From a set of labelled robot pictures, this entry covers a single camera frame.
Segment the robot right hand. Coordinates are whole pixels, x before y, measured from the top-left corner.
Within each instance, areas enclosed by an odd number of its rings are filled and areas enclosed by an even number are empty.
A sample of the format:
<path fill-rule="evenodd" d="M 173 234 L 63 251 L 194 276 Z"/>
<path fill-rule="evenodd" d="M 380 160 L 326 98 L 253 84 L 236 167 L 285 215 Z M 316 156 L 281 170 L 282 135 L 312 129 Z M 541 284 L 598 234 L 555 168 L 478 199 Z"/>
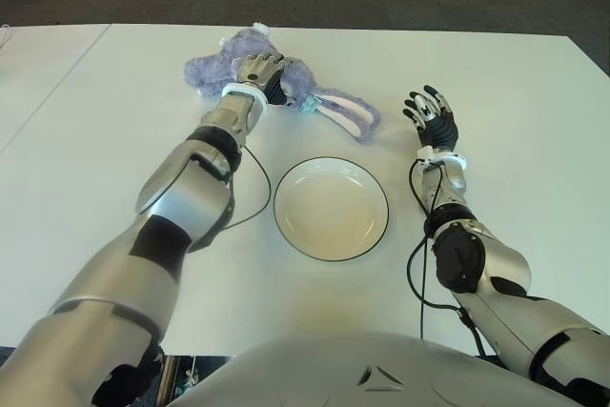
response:
<path fill-rule="evenodd" d="M 414 124 L 422 147 L 453 151 L 458 142 L 458 126 L 446 98 L 429 85 L 423 92 L 409 92 L 403 114 Z"/>

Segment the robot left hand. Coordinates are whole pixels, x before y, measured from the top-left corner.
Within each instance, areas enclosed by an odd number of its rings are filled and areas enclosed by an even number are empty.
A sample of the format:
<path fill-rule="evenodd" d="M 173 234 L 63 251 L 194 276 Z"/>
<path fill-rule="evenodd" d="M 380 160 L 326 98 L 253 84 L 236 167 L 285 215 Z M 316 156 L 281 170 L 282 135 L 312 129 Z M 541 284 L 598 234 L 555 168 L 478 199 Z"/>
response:
<path fill-rule="evenodd" d="M 236 72 L 236 82 L 249 84 L 263 92 L 271 105 L 285 106 L 289 103 L 281 80 L 287 61 L 281 53 L 260 53 L 246 56 Z"/>

